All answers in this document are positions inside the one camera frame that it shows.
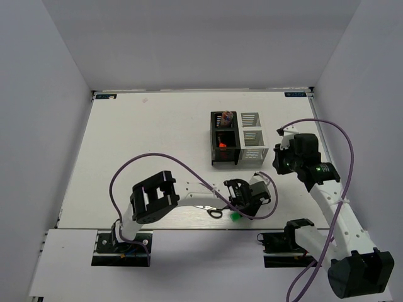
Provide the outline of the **green cap black highlighter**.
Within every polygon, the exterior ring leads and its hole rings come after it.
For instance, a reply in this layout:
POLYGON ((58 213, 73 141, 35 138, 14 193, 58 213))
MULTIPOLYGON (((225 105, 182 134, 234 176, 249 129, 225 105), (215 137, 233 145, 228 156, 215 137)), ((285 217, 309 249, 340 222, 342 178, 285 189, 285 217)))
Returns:
POLYGON ((233 212, 230 214, 230 219, 235 222, 238 221, 242 218, 242 215, 240 215, 238 212, 233 212))

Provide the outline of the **clear tube of crayons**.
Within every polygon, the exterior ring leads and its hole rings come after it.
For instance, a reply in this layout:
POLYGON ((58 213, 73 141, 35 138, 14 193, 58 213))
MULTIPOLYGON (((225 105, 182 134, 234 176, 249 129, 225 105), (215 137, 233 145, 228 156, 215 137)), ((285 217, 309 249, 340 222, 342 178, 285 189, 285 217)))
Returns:
POLYGON ((223 111, 220 118, 220 127, 228 128, 232 125, 234 114, 231 111, 223 111))

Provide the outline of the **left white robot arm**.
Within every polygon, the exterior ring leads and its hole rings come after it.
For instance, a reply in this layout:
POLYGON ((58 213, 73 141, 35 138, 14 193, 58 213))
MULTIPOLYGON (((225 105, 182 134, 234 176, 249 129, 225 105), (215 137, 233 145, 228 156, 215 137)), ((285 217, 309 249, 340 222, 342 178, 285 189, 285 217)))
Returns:
POLYGON ((128 250, 144 225, 161 220, 177 207, 235 208, 253 220, 260 207, 270 202, 269 189, 257 175, 249 182, 231 179, 211 185, 178 182, 171 172, 162 171, 132 188, 127 210, 112 227, 111 243, 120 251, 128 250))

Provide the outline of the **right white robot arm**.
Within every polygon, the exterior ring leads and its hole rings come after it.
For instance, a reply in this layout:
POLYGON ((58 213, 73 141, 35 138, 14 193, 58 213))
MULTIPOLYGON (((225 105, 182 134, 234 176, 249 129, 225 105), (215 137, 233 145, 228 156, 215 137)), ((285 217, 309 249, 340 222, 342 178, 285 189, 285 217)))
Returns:
POLYGON ((325 237, 307 218, 291 220, 284 228, 285 245, 293 251, 306 250, 325 269, 338 298, 384 292, 394 268, 393 257, 376 247, 342 197, 341 178, 331 163, 322 161, 318 138, 287 130, 280 135, 273 167, 279 175, 296 173, 319 205, 331 234, 325 237))

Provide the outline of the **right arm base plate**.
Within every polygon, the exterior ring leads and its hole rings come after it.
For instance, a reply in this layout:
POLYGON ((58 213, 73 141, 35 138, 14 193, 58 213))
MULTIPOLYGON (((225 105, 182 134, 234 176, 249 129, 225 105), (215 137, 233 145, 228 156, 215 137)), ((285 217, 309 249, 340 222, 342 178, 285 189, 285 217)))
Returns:
POLYGON ((283 232, 259 233, 256 239, 263 246, 265 268, 304 268, 314 261, 305 249, 291 247, 283 232))

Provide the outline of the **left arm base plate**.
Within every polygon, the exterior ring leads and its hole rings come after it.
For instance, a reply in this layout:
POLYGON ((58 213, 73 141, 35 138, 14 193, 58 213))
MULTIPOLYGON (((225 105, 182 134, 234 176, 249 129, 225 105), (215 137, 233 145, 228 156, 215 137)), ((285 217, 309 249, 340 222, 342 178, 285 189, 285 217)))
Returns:
POLYGON ((143 247, 126 242, 114 244, 111 232, 97 232, 93 267, 149 267, 149 264, 143 247))

